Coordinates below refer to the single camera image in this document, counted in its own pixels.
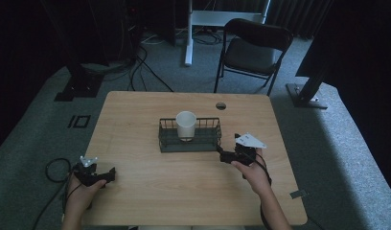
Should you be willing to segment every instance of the black office chair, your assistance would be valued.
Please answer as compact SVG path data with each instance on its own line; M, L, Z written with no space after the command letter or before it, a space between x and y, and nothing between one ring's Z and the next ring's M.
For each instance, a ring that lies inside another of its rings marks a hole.
M227 34L235 35L226 48ZM235 18L226 23L219 58L216 85L224 71L264 79L263 87L272 79L267 90L270 95L283 56L293 40L292 33L281 27Z

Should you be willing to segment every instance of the human arm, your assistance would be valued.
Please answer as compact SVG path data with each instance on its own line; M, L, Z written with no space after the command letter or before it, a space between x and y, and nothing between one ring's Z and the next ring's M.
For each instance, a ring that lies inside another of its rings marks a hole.
M256 149L256 153L256 160L265 166L265 161L262 158L262 149ZM233 161L231 164L245 176L253 192L259 196L264 218L267 220L270 228L274 230L291 229L276 195L270 187L265 171L256 163L252 163L249 167L237 161Z
M106 183L106 180L97 181L97 183L86 187L74 176L71 175L68 186L68 198L64 211L64 219L61 226L62 230L80 230L81 218L85 210L90 205L94 195Z

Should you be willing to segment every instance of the wooden table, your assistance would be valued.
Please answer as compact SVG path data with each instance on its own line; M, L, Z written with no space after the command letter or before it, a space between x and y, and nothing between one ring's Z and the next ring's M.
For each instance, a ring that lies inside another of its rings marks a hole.
M226 109L218 110L217 103ZM233 150L234 133L251 133L267 144L264 159L272 188L290 224L307 221L270 99L264 95L110 92L86 157L99 157L97 173L116 167L86 212L87 225L262 225L248 182L215 151L164 152L160 118L182 110L219 117L221 146Z

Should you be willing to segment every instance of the black curtain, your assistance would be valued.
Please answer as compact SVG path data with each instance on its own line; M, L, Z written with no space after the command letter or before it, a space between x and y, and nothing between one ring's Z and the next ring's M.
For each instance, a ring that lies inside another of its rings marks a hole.
M295 36L316 36L333 0L271 0L266 23L288 28Z
M391 0L335 0L297 76L325 65L391 188Z
M64 66L39 1L0 0L0 146L40 87Z

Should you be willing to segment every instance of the chair backrest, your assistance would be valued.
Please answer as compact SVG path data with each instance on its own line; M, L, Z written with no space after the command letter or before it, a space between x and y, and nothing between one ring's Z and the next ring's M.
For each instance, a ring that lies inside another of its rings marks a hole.
M234 18L225 24L224 31L236 35L248 43L271 47L285 52L293 40L293 34L282 27Z

